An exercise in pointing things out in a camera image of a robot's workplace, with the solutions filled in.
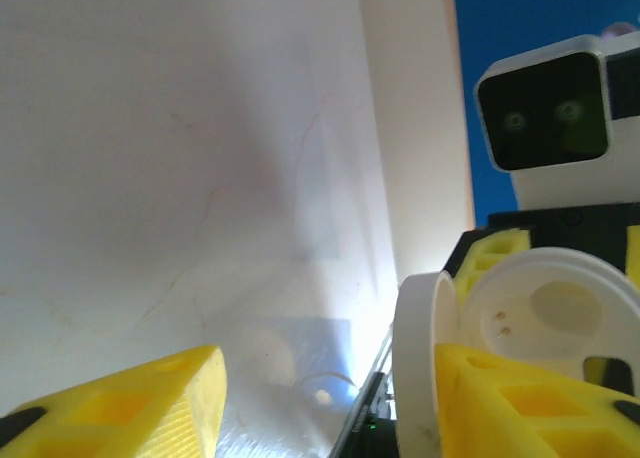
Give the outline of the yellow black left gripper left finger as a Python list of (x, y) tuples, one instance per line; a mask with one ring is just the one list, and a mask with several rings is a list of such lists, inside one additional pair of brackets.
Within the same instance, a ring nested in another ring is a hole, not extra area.
[(212, 457), (227, 397), (204, 345), (26, 402), (1, 419), (4, 457)]

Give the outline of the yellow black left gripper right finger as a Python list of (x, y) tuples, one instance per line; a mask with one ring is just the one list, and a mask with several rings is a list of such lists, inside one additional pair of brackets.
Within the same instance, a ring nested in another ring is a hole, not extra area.
[(434, 348), (445, 457), (636, 457), (638, 399), (458, 344)]

